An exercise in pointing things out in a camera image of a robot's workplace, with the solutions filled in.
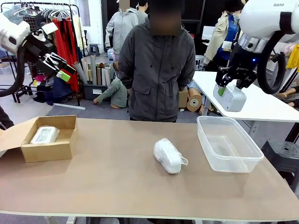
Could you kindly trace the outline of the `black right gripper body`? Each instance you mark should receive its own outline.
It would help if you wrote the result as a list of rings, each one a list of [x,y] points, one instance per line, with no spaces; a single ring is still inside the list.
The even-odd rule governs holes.
[[[242,81],[252,81],[256,78],[253,70],[257,65],[257,53],[247,51],[236,44],[229,58],[228,76]]]

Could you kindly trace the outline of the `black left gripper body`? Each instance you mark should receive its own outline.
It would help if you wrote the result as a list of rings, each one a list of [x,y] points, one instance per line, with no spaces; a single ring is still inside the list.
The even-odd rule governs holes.
[[[45,54],[52,52],[54,46],[48,40],[40,41],[34,35],[29,35],[23,45],[25,48],[24,58],[26,61],[36,63]]]

